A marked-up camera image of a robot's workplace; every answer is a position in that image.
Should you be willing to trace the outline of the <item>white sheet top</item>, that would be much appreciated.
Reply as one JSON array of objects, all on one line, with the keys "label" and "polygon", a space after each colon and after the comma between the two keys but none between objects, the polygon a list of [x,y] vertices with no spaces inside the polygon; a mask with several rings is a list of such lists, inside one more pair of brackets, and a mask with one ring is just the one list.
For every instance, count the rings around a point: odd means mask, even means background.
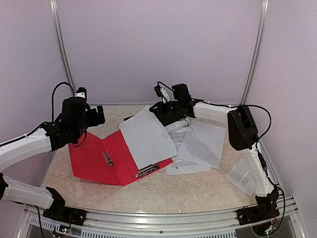
[{"label": "white sheet top", "polygon": [[157,117],[145,106],[119,129],[138,169],[177,155],[176,146]]}]

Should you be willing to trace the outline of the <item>red folder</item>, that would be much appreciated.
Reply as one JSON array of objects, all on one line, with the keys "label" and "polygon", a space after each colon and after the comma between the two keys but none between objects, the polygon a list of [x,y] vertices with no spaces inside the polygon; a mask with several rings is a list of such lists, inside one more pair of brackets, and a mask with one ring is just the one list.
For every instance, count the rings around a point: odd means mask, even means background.
[{"label": "red folder", "polygon": [[129,185],[172,163],[169,158],[138,169],[120,131],[104,139],[88,132],[68,149],[75,177],[109,185]]}]

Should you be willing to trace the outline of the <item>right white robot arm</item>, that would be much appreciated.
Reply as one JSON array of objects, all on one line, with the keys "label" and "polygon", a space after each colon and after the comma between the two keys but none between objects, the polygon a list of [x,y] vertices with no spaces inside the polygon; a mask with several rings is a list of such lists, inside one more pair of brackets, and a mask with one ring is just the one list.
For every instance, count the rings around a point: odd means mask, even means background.
[{"label": "right white robot arm", "polygon": [[250,111],[251,105],[219,105],[191,97],[186,84],[170,87],[174,99],[169,98],[164,84],[158,82],[154,91],[162,101],[150,107],[150,112],[163,126],[186,117],[210,119],[227,125],[232,148],[244,157],[255,184],[256,198],[278,198],[279,192],[267,174],[266,162],[259,145],[260,136]]}]

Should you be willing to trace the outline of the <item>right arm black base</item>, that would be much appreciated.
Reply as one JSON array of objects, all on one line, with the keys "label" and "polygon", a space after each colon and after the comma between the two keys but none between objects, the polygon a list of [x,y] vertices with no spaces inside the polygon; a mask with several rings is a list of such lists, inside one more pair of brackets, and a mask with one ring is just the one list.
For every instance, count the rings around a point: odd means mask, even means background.
[{"label": "right arm black base", "polygon": [[255,196],[256,206],[245,206],[237,210],[239,225],[256,223],[278,217],[280,215],[276,203],[278,198],[279,193],[277,189],[274,189],[265,197]]}]

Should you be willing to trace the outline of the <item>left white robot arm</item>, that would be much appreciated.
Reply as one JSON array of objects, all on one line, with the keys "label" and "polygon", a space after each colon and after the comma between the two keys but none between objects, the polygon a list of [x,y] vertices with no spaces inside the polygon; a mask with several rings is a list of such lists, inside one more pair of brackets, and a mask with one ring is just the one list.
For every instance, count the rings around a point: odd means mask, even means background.
[{"label": "left white robot arm", "polygon": [[[82,97],[65,99],[62,112],[55,120],[44,122],[33,132],[0,145],[0,170],[4,171],[30,157],[56,151],[67,144],[80,146],[79,140],[87,134],[87,129],[105,121],[102,106],[92,109]],[[69,216],[65,201],[55,189],[36,187],[4,174],[0,175],[0,198],[49,209],[60,221]]]}]

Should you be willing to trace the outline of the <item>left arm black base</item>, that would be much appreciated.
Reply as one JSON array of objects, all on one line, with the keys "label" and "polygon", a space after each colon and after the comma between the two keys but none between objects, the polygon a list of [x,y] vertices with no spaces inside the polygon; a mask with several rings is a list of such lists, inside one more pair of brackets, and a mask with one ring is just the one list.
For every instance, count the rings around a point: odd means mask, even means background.
[{"label": "left arm black base", "polygon": [[43,211],[44,217],[70,225],[84,225],[87,211],[66,206],[65,200],[54,188],[46,187],[46,189],[51,193],[53,203]]}]

